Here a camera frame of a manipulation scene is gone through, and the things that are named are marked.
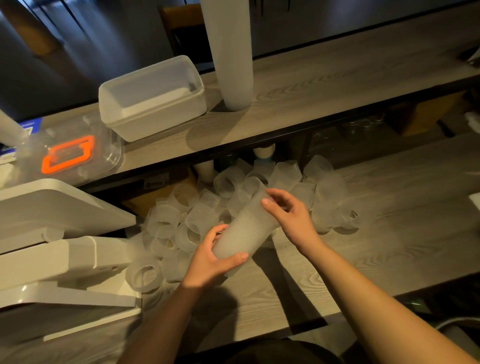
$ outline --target white machine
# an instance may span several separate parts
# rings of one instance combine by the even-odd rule
[[[61,181],[1,190],[0,343],[138,310],[125,281],[127,240],[98,237],[134,224],[134,215]]]

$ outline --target right hand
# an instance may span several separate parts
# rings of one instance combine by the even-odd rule
[[[264,198],[263,208],[278,220],[287,238],[302,254],[310,246],[322,243],[303,202],[284,190],[268,188],[266,192],[275,202]],[[286,205],[287,210],[282,209],[279,203]]]

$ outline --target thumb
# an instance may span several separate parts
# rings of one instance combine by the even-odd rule
[[[236,253],[230,258],[220,259],[216,263],[216,268],[220,274],[224,274],[229,270],[238,267],[240,264],[243,264],[247,261],[247,253]]]
[[[281,222],[287,214],[275,201],[263,198],[261,204],[270,215],[278,220],[278,222]]]

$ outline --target gray wooden surface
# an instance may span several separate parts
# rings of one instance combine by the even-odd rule
[[[480,135],[460,135],[340,173],[372,220],[354,234],[331,231],[323,240],[390,295],[480,271],[480,211],[468,199],[480,191]],[[182,352],[338,312],[311,264],[279,234],[199,302]],[[0,348],[0,363],[114,363],[133,322]]]
[[[215,73],[202,75],[205,115],[127,144],[119,172],[480,74],[458,53],[480,39],[480,3],[255,60],[254,100],[223,112]],[[48,116],[45,124],[98,110]]]

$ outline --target left hand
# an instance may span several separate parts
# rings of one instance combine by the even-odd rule
[[[220,237],[217,233],[225,230],[227,226],[224,224],[212,227],[204,241],[198,244],[187,274],[181,283],[185,288],[208,288],[214,284],[217,277],[238,267],[248,259],[247,253],[236,253],[226,259],[217,259],[212,253],[212,247]]]

